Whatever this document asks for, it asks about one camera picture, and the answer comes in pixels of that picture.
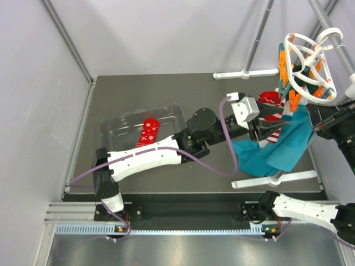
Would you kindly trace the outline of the red striped santa sock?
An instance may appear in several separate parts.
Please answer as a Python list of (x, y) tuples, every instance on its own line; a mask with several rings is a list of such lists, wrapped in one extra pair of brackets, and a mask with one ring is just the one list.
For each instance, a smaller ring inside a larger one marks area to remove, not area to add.
[[(269, 106), (273, 107), (284, 107), (285, 106), (285, 100), (282, 100), (279, 96), (279, 93), (277, 91), (264, 91), (258, 96), (257, 101), (262, 104), (266, 104)], [(283, 111), (269, 115), (267, 117), (262, 117), (262, 121), (281, 121), (282, 119), (282, 114)], [(269, 143), (275, 144), (278, 141), (278, 138), (280, 136), (281, 129), (276, 130), (274, 133), (271, 134), (266, 140), (261, 141), (259, 146), (264, 147), (266, 145), (266, 141)]]

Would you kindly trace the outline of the white round clip hanger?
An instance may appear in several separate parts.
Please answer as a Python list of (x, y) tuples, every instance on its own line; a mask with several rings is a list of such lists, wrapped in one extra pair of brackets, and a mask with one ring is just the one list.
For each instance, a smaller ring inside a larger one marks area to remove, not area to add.
[(279, 45), (278, 61), (280, 81), (278, 93), (289, 104), (290, 112), (298, 106), (312, 102), (326, 105), (337, 97), (325, 52), (334, 47), (328, 37), (334, 34), (342, 38), (340, 29), (323, 30), (315, 40), (299, 34), (289, 33)]

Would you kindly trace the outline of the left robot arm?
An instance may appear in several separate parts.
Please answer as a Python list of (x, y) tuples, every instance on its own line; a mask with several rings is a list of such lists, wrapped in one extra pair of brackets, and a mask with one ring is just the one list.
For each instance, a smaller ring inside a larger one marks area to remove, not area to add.
[(264, 140), (285, 122), (265, 121), (265, 117), (283, 111), (281, 106), (259, 103), (249, 96), (232, 103), (232, 115), (224, 117), (224, 99), (216, 114), (201, 108), (186, 122), (178, 133), (142, 147), (124, 151), (96, 151), (93, 166), (94, 194), (107, 208), (112, 219), (124, 217), (126, 207), (119, 182), (131, 175), (160, 166), (180, 165), (190, 161), (200, 162), (210, 153), (209, 146), (231, 143), (236, 137), (249, 135), (252, 141)]

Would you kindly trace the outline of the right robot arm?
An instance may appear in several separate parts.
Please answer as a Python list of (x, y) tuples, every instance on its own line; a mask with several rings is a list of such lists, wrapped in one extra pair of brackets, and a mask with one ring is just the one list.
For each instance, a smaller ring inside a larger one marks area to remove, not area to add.
[[(316, 134), (327, 140), (335, 140), (347, 163), (354, 168), (354, 101), (338, 106), (319, 106), (308, 104), (307, 111)], [(317, 172), (303, 171), (257, 177), (237, 181), (235, 186), (278, 186), (283, 182), (292, 182), (316, 178)], [(320, 226), (334, 233), (342, 244), (354, 248), (354, 203), (325, 204), (314, 203), (289, 197), (283, 193), (267, 191), (262, 194), (257, 207), (262, 218), (297, 219)]]

